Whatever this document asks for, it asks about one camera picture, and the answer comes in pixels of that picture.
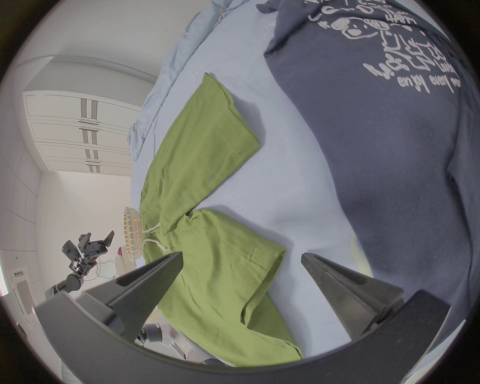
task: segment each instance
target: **white drawstring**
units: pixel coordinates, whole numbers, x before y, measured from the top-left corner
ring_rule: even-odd
[[[159,247],[163,252],[170,251],[170,248],[165,248],[162,244],[160,244],[159,241],[154,240],[154,239],[145,239],[144,242],[143,242],[143,244],[142,244],[142,249],[143,249],[143,247],[145,246],[145,244],[147,244],[147,242],[155,243],[156,245],[158,245],[158,247]]]
[[[148,233],[152,233],[155,229],[157,228],[160,228],[160,223],[158,223],[156,226],[152,227],[152,228],[149,228],[149,229],[146,229],[145,231],[142,231],[142,233],[144,235],[148,234]]]

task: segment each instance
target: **green fabric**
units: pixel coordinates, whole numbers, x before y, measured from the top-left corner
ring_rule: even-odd
[[[188,338],[225,362],[274,365],[300,349],[267,295],[285,249],[208,209],[192,212],[258,149],[257,135],[222,84],[205,74],[160,145],[140,212],[145,261],[183,252],[184,267],[159,308]]]

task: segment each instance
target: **wicker basket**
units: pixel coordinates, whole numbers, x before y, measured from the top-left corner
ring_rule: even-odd
[[[133,208],[125,208],[123,212],[123,231],[128,258],[135,261],[142,257],[142,217]]]

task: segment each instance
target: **crumpled light blue blanket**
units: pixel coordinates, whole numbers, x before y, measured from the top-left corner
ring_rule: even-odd
[[[232,10],[247,1],[212,0],[208,7],[196,15],[188,24],[183,35],[179,36],[175,46],[162,64],[155,86],[140,110],[140,117],[130,128],[128,147],[130,156],[134,161],[138,159],[150,127],[155,123],[158,111],[185,64],[215,26]]]

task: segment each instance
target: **white graphic print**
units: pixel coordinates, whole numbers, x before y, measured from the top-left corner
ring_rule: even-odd
[[[319,0],[320,3],[328,1],[330,0]],[[349,40],[374,37],[378,39],[376,36],[380,36],[385,61],[377,64],[363,63],[363,67],[372,75],[383,77],[385,80],[396,76],[400,87],[411,87],[418,92],[425,91],[429,94],[430,88],[425,81],[427,76],[424,77],[418,72],[431,72],[436,67],[444,75],[429,75],[428,80],[431,85],[448,87],[452,93],[455,93],[455,88],[461,87],[455,68],[434,44],[430,41],[418,42],[414,40],[413,36],[409,36],[409,33],[413,32],[412,27],[416,27],[417,21],[408,12],[394,11],[391,5],[386,4],[386,0],[345,0],[345,5],[347,8],[325,5],[316,16],[310,15],[308,18],[317,22],[321,28],[341,31],[342,35]],[[368,16],[366,18],[345,17],[346,12],[361,11],[365,15],[370,15],[375,10],[385,12],[386,21],[370,19]],[[330,25],[327,21],[320,21],[322,14],[333,15],[339,11],[342,11],[339,16],[343,17],[339,17]]]

